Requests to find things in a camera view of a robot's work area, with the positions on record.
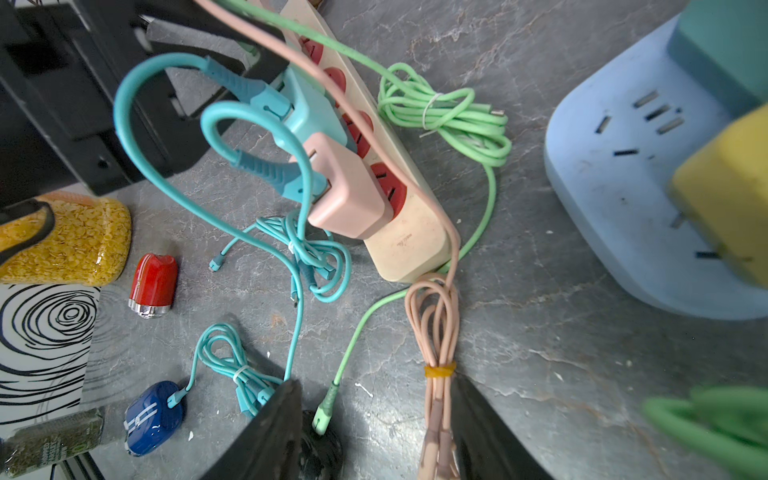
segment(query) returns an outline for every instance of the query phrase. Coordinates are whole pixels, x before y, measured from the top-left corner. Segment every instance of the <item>red socket outlet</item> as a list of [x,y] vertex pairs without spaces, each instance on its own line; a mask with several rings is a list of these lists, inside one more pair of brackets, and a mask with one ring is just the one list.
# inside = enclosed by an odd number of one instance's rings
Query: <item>red socket outlet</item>
[[[371,130],[373,130],[373,121],[371,120],[371,117],[369,117],[368,114],[364,111],[360,111],[360,114],[362,115],[362,118],[365,119],[366,123],[371,128]],[[346,122],[346,126],[349,129],[349,132],[352,135],[352,138],[354,139],[355,143],[357,144],[358,156],[360,158],[365,158],[366,155],[368,154],[368,151],[371,149],[371,145],[362,136],[362,134],[360,133],[360,129],[355,125],[352,119],[349,118],[348,114],[342,115],[342,118]]]
[[341,91],[346,93],[346,76],[344,75],[344,72],[336,67],[328,67],[326,68],[325,72],[328,74],[329,77],[331,77],[331,80],[333,80],[333,83],[335,83],[339,88],[341,88]]
[[392,205],[392,218],[394,219],[402,210],[402,206],[406,204],[408,187],[389,171],[384,162],[371,165],[371,170],[379,181],[379,185],[382,186],[384,195],[389,199],[389,204]]
[[320,65],[320,59],[323,57],[323,46],[314,40],[309,40],[307,37],[301,38],[301,43],[304,45],[304,53],[312,60],[315,65]]

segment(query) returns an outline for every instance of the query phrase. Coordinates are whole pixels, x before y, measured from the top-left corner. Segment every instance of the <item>jar of yellow lentils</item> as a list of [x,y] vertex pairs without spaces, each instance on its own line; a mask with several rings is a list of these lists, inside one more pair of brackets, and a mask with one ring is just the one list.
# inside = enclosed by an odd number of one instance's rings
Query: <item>jar of yellow lentils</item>
[[59,191],[16,212],[0,225],[0,283],[104,286],[123,271],[131,214],[117,200]]

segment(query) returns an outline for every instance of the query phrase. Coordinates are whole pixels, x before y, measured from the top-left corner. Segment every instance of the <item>blue mouse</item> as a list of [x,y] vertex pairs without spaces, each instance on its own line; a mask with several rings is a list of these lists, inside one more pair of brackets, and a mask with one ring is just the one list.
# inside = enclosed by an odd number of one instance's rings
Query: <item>blue mouse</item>
[[154,451],[181,425],[184,408],[168,407],[168,397],[181,390],[165,380],[155,383],[125,410],[125,449],[134,457]]

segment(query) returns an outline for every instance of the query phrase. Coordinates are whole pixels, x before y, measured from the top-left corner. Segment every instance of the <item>pink charger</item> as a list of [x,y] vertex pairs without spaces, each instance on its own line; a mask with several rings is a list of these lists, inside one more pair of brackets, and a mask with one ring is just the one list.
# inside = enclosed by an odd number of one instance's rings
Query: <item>pink charger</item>
[[392,220],[392,206],[360,157],[322,133],[304,142],[312,170],[330,184],[310,210],[310,224],[349,238],[365,240]]

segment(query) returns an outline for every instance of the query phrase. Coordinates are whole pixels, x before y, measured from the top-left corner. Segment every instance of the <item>white paint speck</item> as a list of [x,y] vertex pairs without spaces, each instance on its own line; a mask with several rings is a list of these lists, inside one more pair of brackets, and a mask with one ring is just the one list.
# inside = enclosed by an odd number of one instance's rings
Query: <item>white paint speck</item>
[[356,383],[355,386],[360,387],[361,389],[363,389],[363,391],[365,391],[365,393],[368,394],[369,397],[373,398],[373,394],[369,392],[366,387],[362,386],[362,383]]

